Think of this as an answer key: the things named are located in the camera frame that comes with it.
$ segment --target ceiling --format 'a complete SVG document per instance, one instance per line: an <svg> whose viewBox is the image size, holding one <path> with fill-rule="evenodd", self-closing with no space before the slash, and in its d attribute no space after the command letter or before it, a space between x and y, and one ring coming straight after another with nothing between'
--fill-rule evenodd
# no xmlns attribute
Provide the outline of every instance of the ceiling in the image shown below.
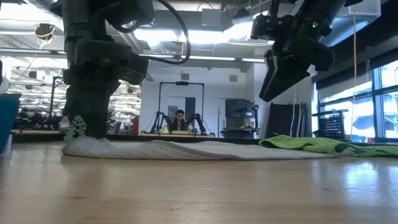
<svg viewBox="0 0 398 224"><path fill-rule="evenodd" d="M64 36L63 23L60 17L52 14L45 6L54 0L2 0L0 13L0 48L39 49L41 40L34 35L34 30L40 23L48 23L56 27L54 37L42 46L46 50L63 50ZM272 42L267 40L250 40L251 20L253 15L267 12L271 8L270 0L173 0L168 1L178 10L190 30L192 55L210 57L234 58L262 58L271 48ZM180 54L180 45L175 40L183 40L180 24L163 5L153 1L155 21L147 26L140 27L132 34L121 34L107 25L108 34L119 43L132 47L135 53L144 54ZM279 16L294 13L298 6L281 3ZM248 22L233 24L233 16L242 9L250 14ZM220 22L213 22L212 16L220 18ZM12 66L10 92L22 92L22 106L32 106L46 111L49 108L52 77L62 76L62 69L67 68L64 58L34 58L32 55L8 55L3 57ZM190 60L184 67L204 68L240 68L247 71L251 63L223 62L219 60ZM164 63L151 62L151 67L172 67ZM45 75L38 78L29 78L29 72L40 71ZM61 110L65 103L67 86L59 80L55 89L55 109ZM113 95L111 104L121 114L138 114L141 108L141 91L134 86L134 93L128 94L128 83Z"/></svg>

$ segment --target green towel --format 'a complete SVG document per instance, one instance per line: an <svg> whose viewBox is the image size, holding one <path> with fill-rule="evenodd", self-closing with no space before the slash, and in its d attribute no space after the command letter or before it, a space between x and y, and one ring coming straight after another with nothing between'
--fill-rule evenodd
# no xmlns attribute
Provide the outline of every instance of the green towel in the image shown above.
<svg viewBox="0 0 398 224"><path fill-rule="evenodd" d="M278 147L281 149L295 149L328 154L340 153L347 148L352 148L355 155L360 157L398 157L397 146L361 147L328 138L292 138L281 135L261 140L259 144L264 147Z"/></svg>

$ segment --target glass window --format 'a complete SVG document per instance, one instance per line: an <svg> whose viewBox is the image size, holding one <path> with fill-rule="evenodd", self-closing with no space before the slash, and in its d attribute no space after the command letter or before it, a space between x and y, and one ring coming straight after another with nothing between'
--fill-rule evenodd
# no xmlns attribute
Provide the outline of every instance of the glass window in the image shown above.
<svg viewBox="0 0 398 224"><path fill-rule="evenodd" d="M398 138L398 91L383 95L383 113L386 138Z"/></svg>
<svg viewBox="0 0 398 224"><path fill-rule="evenodd" d="M357 87L355 87L355 94L366 93L366 92L370 92L370 91L372 91L372 81L363 83L362 85L358 85ZM346 98L346 97L352 96L353 93L354 93L354 88L352 87L348 90L342 91L341 93L337 93L333 96L329 96L329 97L325 98L323 100L323 102L326 103L326 102L330 102L333 100Z"/></svg>
<svg viewBox="0 0 398 224"><path fill-rule="evenodd" d="M398 85L398 60L381 67L382 88Z"/></svg>
<svg viewBox="0 0 398 224"><path fill-rule="evenodd" d="M346 101L334 105L325 106L325 111L345 110L344 130L345 134L351 134L351 115L353 109L353 101ZM353 134L363 138L374 138L374 119L373 119L373 101L371 97L355 100L354 117L353 117Z"/></svg>

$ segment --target desk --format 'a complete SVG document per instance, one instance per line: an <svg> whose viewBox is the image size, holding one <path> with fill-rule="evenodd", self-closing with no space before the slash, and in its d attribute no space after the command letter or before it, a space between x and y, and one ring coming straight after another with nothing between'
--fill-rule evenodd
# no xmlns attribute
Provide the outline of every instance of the desk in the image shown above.
<svg viewBox="0 0 398 224"><path fill-rule="evenodd" d="M214 138L212 135L202 136L202 135L193 135L193 134L138 134L138 136L152 136L152 137L175 137L175 138Z"/></svg>
<svg viewBox="0 0 398 224"><path fill-rule="evenodd" d="M61 156L63 142L0 157L1 224L390 224L397 159L135 161Z"/></svg>
<svg viewBox="0 0 398 224"><path fill-rule="evenodd" d="M19 129L13 129L11 132L16 134L58 134L60 131L51 131L51 130L22 130L22 133Z"/></svg>

